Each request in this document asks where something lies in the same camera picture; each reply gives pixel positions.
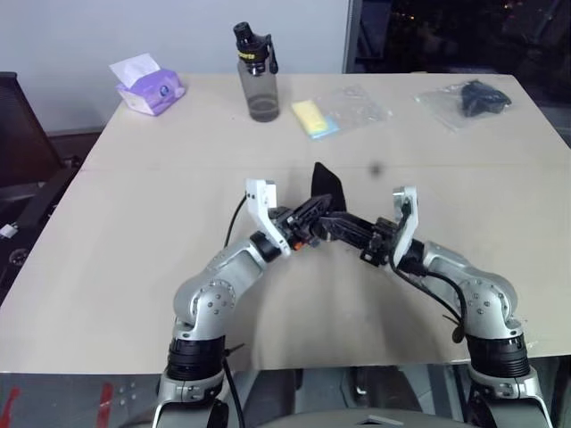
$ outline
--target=plastic bag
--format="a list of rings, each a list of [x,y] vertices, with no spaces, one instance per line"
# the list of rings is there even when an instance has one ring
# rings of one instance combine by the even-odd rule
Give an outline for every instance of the plastic bag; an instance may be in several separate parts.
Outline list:
[[[347,86],[312,100],[293,103],[292,108],[311,138],[365,127],[386,120],[384,110],[359,85]]]
[[[453,130],[465,128],[479,119],[496,116],[511,105],[507,95],[479,80],[424,92],[417,95],[415,100]]]

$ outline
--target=tissue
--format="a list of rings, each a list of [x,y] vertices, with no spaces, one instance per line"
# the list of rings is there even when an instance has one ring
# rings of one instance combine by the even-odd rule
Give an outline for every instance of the tissue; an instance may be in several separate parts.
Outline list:
[[[162,69],[148,53],[109,67],[121,82],[117,92],[135,111],[158,116],[185,94],[177,73]]]

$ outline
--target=black chair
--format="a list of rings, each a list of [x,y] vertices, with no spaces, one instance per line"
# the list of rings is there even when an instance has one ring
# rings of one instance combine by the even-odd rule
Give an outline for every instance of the black chair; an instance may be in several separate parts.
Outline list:
[[[50,145],[16,73],[0,72],[0,228],[18,230],[0,240],[0,304],[76,172]]]

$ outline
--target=clear plastic bottle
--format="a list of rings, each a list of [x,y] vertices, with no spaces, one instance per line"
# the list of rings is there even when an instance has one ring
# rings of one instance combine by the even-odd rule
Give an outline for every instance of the clear plastic bottle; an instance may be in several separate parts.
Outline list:
[[[279,115],[277,62],[271,35],[257,36],[247,22],[234,26],[238,73],[252,119],[270,122]]]

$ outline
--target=white tabletop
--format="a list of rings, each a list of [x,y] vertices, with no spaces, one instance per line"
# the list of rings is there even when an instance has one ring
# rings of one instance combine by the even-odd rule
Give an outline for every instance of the white tabletop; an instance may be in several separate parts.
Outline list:
[[[507,277],[531,356],[571,353],[570,151],[509,76],[480,76],[512,108],[453,133],[413,95],[474,76],[280,76],[282,113],[247,116],[235,76],[185,77],[159,118],[121,105],[0,308],[0,370],[158,373],[172,297],[219,250],[247,177],[307,199],[314,161],[343,181],[349,211],[393,215],[392,189],[416,185],[418,239]],[[288,105],[360,84],[393,116],[310,140]],[[380,165],[379,175],[371,166]],[[234,237],[253,232],[243,212]],[[466,358],[432,301],[342,243],[277,260],[240,301],[228,342],[236,368],[354,366]]]

